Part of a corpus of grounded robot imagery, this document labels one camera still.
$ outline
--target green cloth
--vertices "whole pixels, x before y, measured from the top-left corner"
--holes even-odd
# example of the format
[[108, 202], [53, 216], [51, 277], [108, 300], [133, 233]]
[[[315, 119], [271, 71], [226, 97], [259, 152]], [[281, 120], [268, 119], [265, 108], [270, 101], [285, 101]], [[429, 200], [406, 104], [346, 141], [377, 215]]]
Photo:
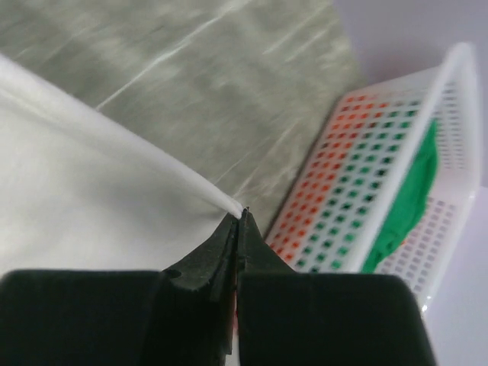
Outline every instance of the green cloth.
[[387, 256], [393, 253], [409, 231], [420, 221], [427, 197], [437, 171], [435, 148], [435, 120], [432, 121], [425, 139], [413, 160], [398, 195], [378, 234], [362, 272], [371, 273]]

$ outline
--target perforated basket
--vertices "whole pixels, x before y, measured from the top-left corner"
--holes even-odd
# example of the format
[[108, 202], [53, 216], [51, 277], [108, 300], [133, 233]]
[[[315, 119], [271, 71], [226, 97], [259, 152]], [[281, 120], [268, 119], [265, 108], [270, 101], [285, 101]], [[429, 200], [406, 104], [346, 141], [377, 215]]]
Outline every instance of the perforated basket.
[[480, 186], [474, 54], [347, 94], [267, 238], [297, 271], [360, 271], [432, 120], [439, 167], [422, 221], [376, 272], [402, 277], [427, 309]]

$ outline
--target white plastic basket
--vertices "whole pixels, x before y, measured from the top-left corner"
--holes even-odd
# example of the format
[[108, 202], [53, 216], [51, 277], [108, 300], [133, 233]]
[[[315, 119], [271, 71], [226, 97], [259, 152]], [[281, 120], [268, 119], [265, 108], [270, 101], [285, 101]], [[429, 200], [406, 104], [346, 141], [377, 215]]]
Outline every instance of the white plastic basket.
[[422, 310], [438, 287], [480, 186], [480, 107], [471, 46], [435, 69], [348, 93], [297, 179], [268, 244], [297, 271], [360, 271], [426, 128], [438, 172], [422, 221], [377, 272], [402, 277]]

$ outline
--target white fabric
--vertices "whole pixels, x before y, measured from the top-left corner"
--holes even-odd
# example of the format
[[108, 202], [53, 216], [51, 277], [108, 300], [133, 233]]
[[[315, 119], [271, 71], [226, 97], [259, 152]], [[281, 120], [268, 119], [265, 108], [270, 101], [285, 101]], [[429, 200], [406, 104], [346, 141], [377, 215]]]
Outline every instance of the white fabric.
[[0, 274], [163, 269], [242, 206], [160, 149], [0, 57]]

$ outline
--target white wall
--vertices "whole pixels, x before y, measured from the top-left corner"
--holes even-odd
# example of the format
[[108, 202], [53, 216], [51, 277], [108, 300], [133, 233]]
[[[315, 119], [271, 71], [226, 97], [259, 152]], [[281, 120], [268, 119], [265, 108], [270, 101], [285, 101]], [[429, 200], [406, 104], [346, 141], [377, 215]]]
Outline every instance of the white wall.
[[[437, 66], [450, 45], [469, 41], [477, 47], [481, 90], [488, 90], [486, 0], [334, 1], [370, 82]], [[486, 121], [488, 98], [482, 98], [482, 105]], [[488, 128], [483, 127], [485, 146]], [[486, 150], [483, 185], [488, 186]]]

